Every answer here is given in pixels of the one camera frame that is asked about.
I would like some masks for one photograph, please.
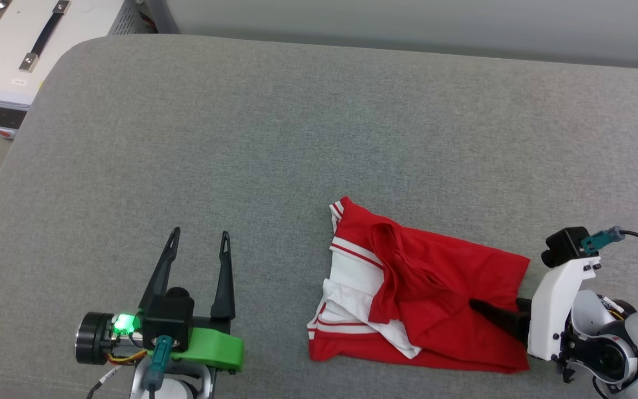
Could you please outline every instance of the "teal connector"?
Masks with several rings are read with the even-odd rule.
[[[173,345],[174,339],[170,336],[162,335],[157,337],[151,364],[142,380],[142,386],[147,391],[159,391],[162,388],[164,372],[167,371],[167,363],[169,363]]]
[[[611,229],[594,233],[590,237],[583,239],[580,243],[582,244],[585,253],[587,253],[587,255],[592,255],[598,250],[605,248],[606,245],[613,242],[620,242],[625,239],[625,235],[620,233],[620,230],[622,230],[621,227],[614,226]]]

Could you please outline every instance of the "green bracket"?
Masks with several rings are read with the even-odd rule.
[[[194,328],[185,352],[172,352],[172,359],[184,359],[216,369],[242,371],[245,343],[237,336],[215,329]]]

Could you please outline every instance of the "gray fabric surface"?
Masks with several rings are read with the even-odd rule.
[[[74,361],[78,323],[134,311],[177,225],[170,284],[197,315],[222,230],[233,240],[246,367],[221,399],[595,397],[544,361],[513,376],[310,361],[342,195],[526,255],[528,297],[547,235],[638,231],[638,70],[165,35],[76,46],[0,174],[0,397],[84,397],[106,367]],[[638,306],[638,240],[603,255],[585,287]]]

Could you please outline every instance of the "green led light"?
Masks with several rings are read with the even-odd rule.
[[[113,326],[113,333],[115,334],[132,334],[139,325],[139,322],[135,322],[137,318],[134,315],[119,314],[115,324]]]

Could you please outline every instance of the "white fabric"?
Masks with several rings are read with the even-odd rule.
[[[339,313],[326,309],[326,297],[322,298],[319,307],[312,321],[307,323],[309,339],[314,339],[314,331],[326,331],[328,333],[340,334],[374,334],[375,329],[371,328],[362,321],[353,318],[345,311],[339,310]]]
[[[383,285],[383,271],[336,250],[331,256],[329,279],[372,296]]]
[[[402,321],[391,320],[390,323],[370,323],[368,321],[369,311],[373,296],[362,293],[359,290],[350,288],[347,285],[336,283],[335,281],[324,279],[324,295],[326,296],[326,310],[334,315],[346,315],[350,320],[360,320],[370,328],[374,329],[395,348],[404,354],[408,359],[412,359],[420,353],[422,348],[415,346],[408,340],[405,333],[405,326]]]

